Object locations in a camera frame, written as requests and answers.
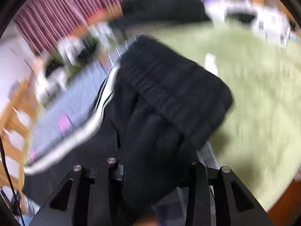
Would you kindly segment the black pants with white stripe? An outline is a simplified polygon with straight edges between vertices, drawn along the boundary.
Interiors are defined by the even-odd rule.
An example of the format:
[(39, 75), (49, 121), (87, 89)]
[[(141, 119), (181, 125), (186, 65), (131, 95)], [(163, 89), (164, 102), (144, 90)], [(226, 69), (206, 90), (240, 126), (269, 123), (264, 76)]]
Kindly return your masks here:
[(45, 172), (27, 175), (23, 192), (43, 204), (72, 166), (125, 167), (127, 208), (145, 210), (172, 192), (233, 103), (217, 76), (141, 35), (121, 56), (114, 95), (97, 133)]

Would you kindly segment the light green fuzzy blanket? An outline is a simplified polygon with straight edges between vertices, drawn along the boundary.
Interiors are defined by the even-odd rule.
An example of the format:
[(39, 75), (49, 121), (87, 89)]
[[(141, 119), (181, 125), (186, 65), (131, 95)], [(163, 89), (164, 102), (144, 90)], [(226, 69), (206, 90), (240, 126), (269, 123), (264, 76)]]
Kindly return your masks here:
[(286, 47), (229, 24), (186, 24), (145, 30), (184, 57), (204, 65), (215, 56), (218, 76), (234, 103), (210, 143), (265, 210), (300, 165), (300, 42)]

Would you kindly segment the grey checkered bed sheet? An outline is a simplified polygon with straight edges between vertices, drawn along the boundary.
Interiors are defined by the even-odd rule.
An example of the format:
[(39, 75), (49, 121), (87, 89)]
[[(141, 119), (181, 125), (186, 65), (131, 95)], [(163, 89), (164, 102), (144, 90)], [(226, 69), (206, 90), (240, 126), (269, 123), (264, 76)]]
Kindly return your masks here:
[[(24, 181), (27, 175), (43, 173), (56, 165), (97, 133), (104, 120), (105, 107), (114, 95), (114, 84), (120, 69), (121, 56), (129, 47), (130, 45), (119, 47), (109, 55), (109, 70), (103, 70), (97, 63), (86, 66), (72, 80), (68, 89), (52, 100), (39, 115), (32, 129), (30, 156), (24, 166)], [(192, 162), (186, 165), (186, 170), (176, 187), (188, 180), (196, 151)], [(145, 210), (134, 211), (126, 207), (122, 190), (119, 225), (133, 225), (140, 217), (148, 213), (152, 205), (158, 202)]]

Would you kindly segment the white green spotted quilt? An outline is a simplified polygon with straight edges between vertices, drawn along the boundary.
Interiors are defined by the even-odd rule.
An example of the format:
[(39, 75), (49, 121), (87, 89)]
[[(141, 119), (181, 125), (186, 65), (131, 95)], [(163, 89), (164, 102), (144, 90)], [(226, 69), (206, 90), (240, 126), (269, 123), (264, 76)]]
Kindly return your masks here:
[(86, 66), (95, 62), (109, 70), (106, 53), (117, 39), (106, 22), (85, 27), (79, 36), (60, 39), (54, 50), (43, 52), (34, 64), (34, 93), (38, 103), (48, 104)]

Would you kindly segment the red striped curtain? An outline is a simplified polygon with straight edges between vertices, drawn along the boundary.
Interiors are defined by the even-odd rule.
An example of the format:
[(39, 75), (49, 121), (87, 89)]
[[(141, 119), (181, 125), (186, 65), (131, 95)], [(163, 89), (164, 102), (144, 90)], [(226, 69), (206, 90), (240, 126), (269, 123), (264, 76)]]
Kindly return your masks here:
[(27, 0), (14, 22), (37, 53), (52, 50), (58, 40), (71, 34), (98, 11), (122, 0)]

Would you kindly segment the white spotted pillow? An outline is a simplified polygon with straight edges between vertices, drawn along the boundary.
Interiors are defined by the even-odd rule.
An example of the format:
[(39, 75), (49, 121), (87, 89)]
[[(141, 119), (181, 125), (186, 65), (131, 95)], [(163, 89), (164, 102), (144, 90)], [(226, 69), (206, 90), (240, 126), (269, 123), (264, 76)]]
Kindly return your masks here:
[(288, 44), (291, 32), (289, 19), (275, 8), (244, 0), (206, 0), (204, 8), (213, 22), (236, 20), (266, 41), (281, 47)]

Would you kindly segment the black clothes pile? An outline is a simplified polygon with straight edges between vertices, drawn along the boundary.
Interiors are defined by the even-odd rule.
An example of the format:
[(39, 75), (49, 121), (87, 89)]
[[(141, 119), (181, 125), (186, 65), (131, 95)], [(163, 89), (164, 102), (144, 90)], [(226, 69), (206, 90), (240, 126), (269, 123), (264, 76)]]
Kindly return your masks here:
[(123, 17), (108, 22), (111, 28), (124, 29), (155, 21), (187, 24), (210, 21), (201, 0), (124, 0)]

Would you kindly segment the wooden bed frame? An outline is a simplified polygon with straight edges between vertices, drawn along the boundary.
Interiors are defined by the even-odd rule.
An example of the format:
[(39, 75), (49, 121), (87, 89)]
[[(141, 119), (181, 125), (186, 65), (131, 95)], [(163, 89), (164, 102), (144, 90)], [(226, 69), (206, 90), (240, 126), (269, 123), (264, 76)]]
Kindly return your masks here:
[[(114, 7), (107, 7), (99, 11), (99, 12), (108, 11), (110, 13), (111, 17), (105, 20), (106, 23), (108, 23), (113, 19), (123, 17), (122, 10), (121, 10), (121, 3), (123, 1), (124, 0), (120, 1)], [(2, 27), (5, 27), (8, 24), (8, 19), (16, 16), (17, 12), (24, 5), (24, 3), (20, 4), (15, 9), (10, 9), (9, 13), (6, 16), (1, 17)], [(210, 21), (193, 22), (187, 24), (202, 24), (202, 23), (229, 24), (232, 22), (242, 27), (245, 27), (247, 29), (250, 29), (247, 26), (241, 25), (236, 20), (228, 20), (226, 22), (213, 22), (210, 19)], [(175, 27), (175, 26), (182, 26), (182, 25), (186, 25), (186, 24), (176, 24), (173, 22), (155, 21), (155, 22), (149, 22), (144, 24), (137, 24), (124, 29), (114, 27), (112, 29), (117, 41), (116, 41), (116, 45), (112, 46), (112, 48), (109, 49), (109, 51), (106, 53), (107, 56), (106, 62), (107, 63), (109, 62), (109, 55), (112, 52), (114, 52), (114, 50), (118, 49), (119, 47), (127, 47), (131, 45), (141, 35), (151, 37), (157, 40), (158, 42), (162, 43), (163, 45), (169, 47), (168, 45), (156, 39), (155, 37), (146, 34), (145, 30), (161, 28), (161, 27)], [(290, 32), (288, 43), (289, 41), (300, 42), (299, 39), (292, 39), (291, 32)], [(174, 52), (176, 52), (177, 54), (179, 54), (176, 50), (172, 49), (171, 47), (169, 48)], [(207, 71), (209, 71), (210, 73), (212, 73), (213, 75), (219, 77), (217, 67), (215, 64), (215, 59), (216, 58), (214, 55), (207, 54), (205, 56), (204, 65), (199, 65), (198, 63), (197, 64), (203, 67), (204, 69), (206, 69)], [(63, 91), (66, 91), (68, 89), (72, 80), (67, 84), (66, 89)], [(40, 206), (36, 204), (34, 201), (32, 201), (31, 199), (28, 199), (22, 191), (24, 187), (24, 166), (26, 165), (30, 156), (32, 129), (36, 124), (39, 115), (47, 107), (46, 106), (45, 108), (42, 108), (41, 104), (38, 103), (35, 97), (33, 83), (34, 80), (31, 81), (24, 80), (21, 82), (19, 87), (16, 89), (15, 93), (12, 95), (10, 102), (7, 104), (6, 110), (1, 116), (1, 154), (3, 156), (1, 159), (1, 185), (14, 188), (15, 199), (17, 202), (16, 205), (14, 206), (13, 211), (5, 219), (1, 220), (1, 225), (15, 225), (16, 221), (14, 217), (20, 212), (25, 214), (33, 213), (35, 217), (35, 215), (40, 209)], [(54, 99), (63, 91), (60, 91), (54, 97)], [(227, 117), (231, 107), (227, 111), (225, 118)], [(204, 166), (213, 169), (220, 169), (221, 167), (224, 166), (218, 163), (210, 143), (211, 137), (216, 133), (216, 131), (210, 136), (210, 138), (203, 146), (203, 148), (196, 151), (194, 157), (194, 163), (196, 161), (201, 162), (202, 164), (204, 164)], [(183, 181), (179, 187), (176, 187), (176, 189), (173, 190), (173, 192), (171, 192), (169, 195), (167, 195), (166, 197), (158, 201), (156, 204), (152, 205), (148, 213), (146, 213), (139, 219), (155, 214), (159, 218), (160, 222), (162, 222), (164, 225), (185, 225), (188, 195), (189, 195), (189, 188), (185, 186), (186, 181)], [(213, 187), (211, 186), (210, 202), (214, 201), (213, 195), (214, 195)]]

